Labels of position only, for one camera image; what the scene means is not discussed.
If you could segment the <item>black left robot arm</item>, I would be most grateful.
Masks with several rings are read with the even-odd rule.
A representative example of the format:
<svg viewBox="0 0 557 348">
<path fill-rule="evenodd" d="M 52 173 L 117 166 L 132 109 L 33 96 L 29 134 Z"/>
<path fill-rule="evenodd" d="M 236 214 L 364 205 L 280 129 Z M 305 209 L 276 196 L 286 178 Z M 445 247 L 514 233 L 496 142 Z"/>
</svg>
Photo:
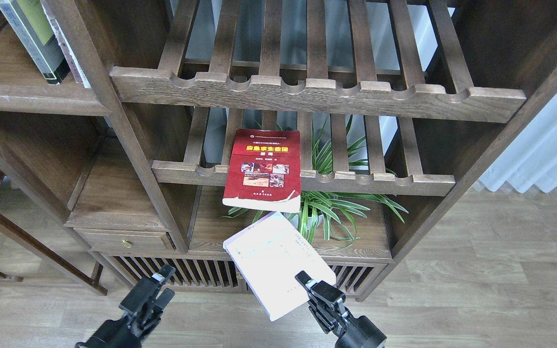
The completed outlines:
<svg viewBox="0 0 557 348">
<path fill-rule="evenodd" d="M 174 272 L 174 267 L 164 264 L 152 277 L 139 280 L 119 305 L 124 315 L 117 321 L 106 320 L 86 342 L 77 342 L 75 347 L 140 348 L 161 322 L 163 309 L 175 295 L 166 289 L 157 296 Z"/>
</svg>

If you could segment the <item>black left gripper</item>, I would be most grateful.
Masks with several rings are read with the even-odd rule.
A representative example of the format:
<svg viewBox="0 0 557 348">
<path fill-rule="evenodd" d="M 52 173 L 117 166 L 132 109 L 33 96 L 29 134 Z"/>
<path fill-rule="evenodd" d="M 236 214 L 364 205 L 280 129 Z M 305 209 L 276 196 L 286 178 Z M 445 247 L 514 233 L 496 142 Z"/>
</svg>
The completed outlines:
<svg viewBox="0 0 557 348">
<path fill-rule="evenodd" d="M 106 320 L 83 347 L 140 348 L 159 325 L 164 308 L 175 295 L 173 290 L 166 289 L 158 296 L 175 271 L 173 266 L 164 264 L 152 277 L 140 280 L 119 305 L 124 315 L 117 321 Z"/>
</svg>

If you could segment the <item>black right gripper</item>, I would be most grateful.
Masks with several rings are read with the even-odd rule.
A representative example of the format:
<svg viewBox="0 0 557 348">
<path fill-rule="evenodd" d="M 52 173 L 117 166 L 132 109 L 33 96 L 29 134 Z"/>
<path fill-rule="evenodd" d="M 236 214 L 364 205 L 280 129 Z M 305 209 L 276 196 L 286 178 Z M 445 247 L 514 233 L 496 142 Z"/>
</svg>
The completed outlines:
<svg viewBox="0 0 557 348">
<path fill-rule="evenodd" d="M 324 281 L 312 279 L 307 272 L 295 275 L 308 291 L 309 310 L 326 334 L 337 337 L 336 348 L 384 348 L 386 335 L 366 316 L 356 319 L 345 306 L 345 294 Z"/>
</svg>

